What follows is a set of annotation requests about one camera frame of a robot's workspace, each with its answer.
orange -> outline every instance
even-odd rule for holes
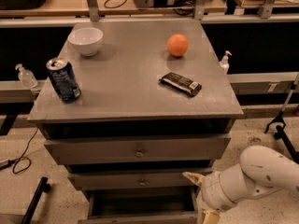
[[[175,57],[181,57],[185,54],[189,46],[188,39],[185,35],[171,35],[167,41],[167,49]]]

soap dispenser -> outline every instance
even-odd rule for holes
[[[22,67],[21,63],[18,63],[15,69],[19,70],[18,78],[24,87],[33,88],[37,86],[37,80],[34,74],[30,70],[26,70]]]
[[[228,69],[230,68],[230,64],[228,64],[228,55],[232,56],[232,53],[226,50],[225,55],[223,56],[222,60],[219,62],[225,74],[227,74]]]

black can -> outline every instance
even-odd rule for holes
[[[63,58],[53,58],[46,64],[47,74],[53,88],[62,101],[71,103],[81,95],[72,65]]]

hand sanitizer bottle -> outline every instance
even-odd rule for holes
[[[227,74],[228,69],[230,68],[230,64],[228,64],[228,55],[232,55],[230,51],[225,51],[225,56],[223,56],[222,60],[219,62],[221,68],[224,71],[224,74]]]
[[[15,69],[19,70],[18,78],[24,87],[33,88],[37,86],[37,80],[34,74],[30,70],[26,70],[24,67],[22,67],[21,63],[18,63]]]

drawer knob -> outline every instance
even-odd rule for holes
[[[147,186],[146,180],[140,179],[139,186],[140,187],[146,187]]]
[[[142,152],[142,150],[138,150],[135,154],[138,158],[142,158],[144,156],[144,153]]]

